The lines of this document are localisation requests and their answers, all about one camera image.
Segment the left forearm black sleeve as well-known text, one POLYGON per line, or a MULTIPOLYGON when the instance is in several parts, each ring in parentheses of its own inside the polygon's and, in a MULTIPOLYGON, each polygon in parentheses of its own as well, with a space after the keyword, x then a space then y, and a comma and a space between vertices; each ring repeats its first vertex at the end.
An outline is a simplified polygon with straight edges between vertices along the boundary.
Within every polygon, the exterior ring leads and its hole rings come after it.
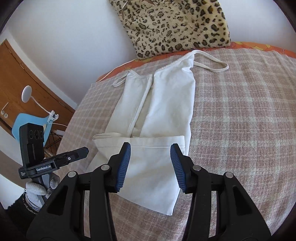
POLYGON ((27 204, 24 192, 1 211, 1 240, 28 240, 27 231, 36 215, 37 212, 27 204))

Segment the left gloved hand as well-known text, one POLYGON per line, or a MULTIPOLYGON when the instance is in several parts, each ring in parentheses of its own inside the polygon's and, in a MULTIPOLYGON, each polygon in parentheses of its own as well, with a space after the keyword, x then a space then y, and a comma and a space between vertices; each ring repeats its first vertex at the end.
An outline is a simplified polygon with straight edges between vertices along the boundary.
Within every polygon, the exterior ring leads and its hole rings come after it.
POLYGON ((26 183, 25 201, 30 208, 38 212, 43 204, 38 196, 49 198, 53 190, 57 188, 60 183, 60 177, 55 173, 51 173, 49 178, 49 188, 46 189, 43 185, 29 181, 26 183))

